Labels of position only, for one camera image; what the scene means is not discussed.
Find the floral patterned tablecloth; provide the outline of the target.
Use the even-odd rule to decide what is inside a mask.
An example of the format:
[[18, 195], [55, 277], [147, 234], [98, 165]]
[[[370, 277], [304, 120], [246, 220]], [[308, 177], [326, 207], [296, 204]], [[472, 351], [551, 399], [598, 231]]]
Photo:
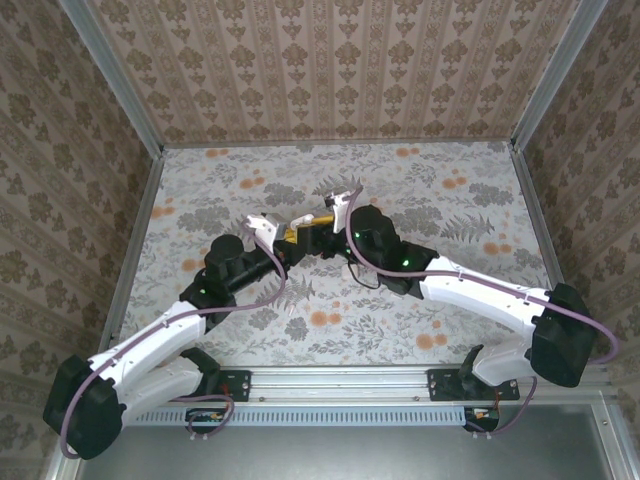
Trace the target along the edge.
[[[249, 214], [326, 213], [324, 197], [362, 186], [362, 205], [406, 241], [502, 280], [551, 286], [507, 143], [358, 144], [166, 150], [122, 341], [163, 313], [203, 267], [211, 242]], [[226, 366], [457, 363], [509, 330], [448, 303], [395, 299], [339, 257], [270, 274], [200, 340]], [[288, 311], [295, 305], [292, 316]]]

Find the black connector box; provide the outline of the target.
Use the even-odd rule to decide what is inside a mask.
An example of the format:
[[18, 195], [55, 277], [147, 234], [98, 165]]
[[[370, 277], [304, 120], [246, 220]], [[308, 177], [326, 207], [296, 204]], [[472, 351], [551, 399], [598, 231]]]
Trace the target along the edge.
[[187, 409], [185, 413], [186, 428], [196, 435], [211, 434], [226, 418], [224, 407]]
[[471, 433], [493, 432], [500, 421], [499, 410], [495, 407], [465, 407], [463, 428]]

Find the grey metal panel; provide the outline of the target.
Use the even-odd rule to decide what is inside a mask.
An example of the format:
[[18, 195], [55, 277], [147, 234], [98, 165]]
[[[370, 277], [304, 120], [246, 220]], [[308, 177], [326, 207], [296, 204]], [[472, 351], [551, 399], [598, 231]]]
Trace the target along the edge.
[[207, 440], [132, 428], [80, 480], [613, 480], [601, 449], [527, 427], [490, 440], [452, 428], [228, 428]]

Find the aluminium rear frame rail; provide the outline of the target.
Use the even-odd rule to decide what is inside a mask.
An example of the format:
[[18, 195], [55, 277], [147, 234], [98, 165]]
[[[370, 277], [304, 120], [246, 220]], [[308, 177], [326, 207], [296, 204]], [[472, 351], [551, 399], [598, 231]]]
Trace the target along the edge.
[[267, 141], [235, 141], [235, 142], [204, 142], [204, 143], [165, 143], [164, 150], [203, 149], [203, 148], [241, 148], [241, 147], [307, 147], [320, 145], [358, 145], [358, 144], [441, 144], [441, 143], [507, 143], [508, 138], [395, 138], [395, 139], [315, 139], [315, 140], [267, 140]]

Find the aluminium side frame rail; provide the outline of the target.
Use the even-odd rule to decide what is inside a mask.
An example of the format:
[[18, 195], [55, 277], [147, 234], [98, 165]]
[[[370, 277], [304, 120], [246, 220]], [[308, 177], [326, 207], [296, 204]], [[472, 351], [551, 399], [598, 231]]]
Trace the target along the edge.
[[509, 147], [512, 163], [520, 184], [524, 202], [529, 212], [531, 224], [538, 241], [550, 284], [555, 286], [557, 283], [563, 283], [564, 276], [524, 154], [511, 143], [507, 143], [507, 146]]
[[164, 158], [160, 155], [158, 158], [155, 158], [151, 164], [149, 176], [139, 204], [136, 221], [124, 257], [124, 263], [104, 323], [98, 346], [99, 352], [103, 352], [109, 348], [111, 342], [117, 336], [116, 331], [124, 321], [163, 168]]

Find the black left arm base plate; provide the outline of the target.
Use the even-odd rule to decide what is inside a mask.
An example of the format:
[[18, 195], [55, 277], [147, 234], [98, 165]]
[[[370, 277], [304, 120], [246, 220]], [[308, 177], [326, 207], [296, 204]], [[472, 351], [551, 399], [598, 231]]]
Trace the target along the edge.
[[236, 402], [246, 402], [250, 388], [251, 372], [248, 370], [203, 373], [195, 369], [173, 375], [162, 385], [160, 392], [165, 401], [225, 395]]

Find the aluminium mounting rail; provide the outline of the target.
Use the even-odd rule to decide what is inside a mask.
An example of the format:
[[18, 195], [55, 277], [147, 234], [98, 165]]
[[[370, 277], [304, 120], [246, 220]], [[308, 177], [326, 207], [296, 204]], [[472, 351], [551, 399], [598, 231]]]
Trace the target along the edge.
[[[123, 394], [122, 402], [131, 410], [147, 412], [164, 405], [160, 390], [173, 375], [198, 369], [185, 359], [157, 368], [133, 382]], [[227, 367], [222, 370], [248, 370], [251, 388], [245, 403], [265, 402], [297, 405], [352, 405], [430, 403], [427, 371], [457, 369], [449, 365], [352, 366], [352, 367]], [[526, 397], [532, 380], [516, 381], [520, 399]], [[447, 405], [491, 403], [492, 401], [443, 401]]]

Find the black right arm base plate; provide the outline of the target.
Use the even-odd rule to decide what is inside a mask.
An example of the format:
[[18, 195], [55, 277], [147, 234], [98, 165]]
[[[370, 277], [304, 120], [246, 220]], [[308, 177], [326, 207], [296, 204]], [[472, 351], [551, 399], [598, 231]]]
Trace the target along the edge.
[[427, 380], [429, 398], [434, 402], [520, 399], [516, 381], [491, 386], [472, 373], [462, 374], [458, 369], [430, 369], [427, 371]]

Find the aluminium frame post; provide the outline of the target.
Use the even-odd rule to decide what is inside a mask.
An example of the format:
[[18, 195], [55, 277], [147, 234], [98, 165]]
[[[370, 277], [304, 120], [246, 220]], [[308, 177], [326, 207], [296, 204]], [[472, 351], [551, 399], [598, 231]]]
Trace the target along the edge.
[[162, 156], [163, 141], [156, 132], [133, 83], [129, 80], [123, 63], [117, 58], [115, 49], [110, 45], [104, 29], [92, 12], [88, 0], [59, 2], [113, 91], [151, 161], [159, 160]]
[[523, 152], [531, 140], [607, 3], [608, 0], [580, 0], [511, 135], [516, 152]]

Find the aluminium lower frame profile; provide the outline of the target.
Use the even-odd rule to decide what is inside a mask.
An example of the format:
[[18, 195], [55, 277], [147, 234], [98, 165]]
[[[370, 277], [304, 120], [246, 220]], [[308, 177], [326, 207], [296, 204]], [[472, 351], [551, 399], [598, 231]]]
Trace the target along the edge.
[[636, 480], [635, 450], [622, 412], [604, 401], [591, 405], [612, 480]]
[[64, 456], [54, 456], [49, 464], [45, 480], [78, 480], [77, 476], [81, 466], [81, 460], [71, 460]]

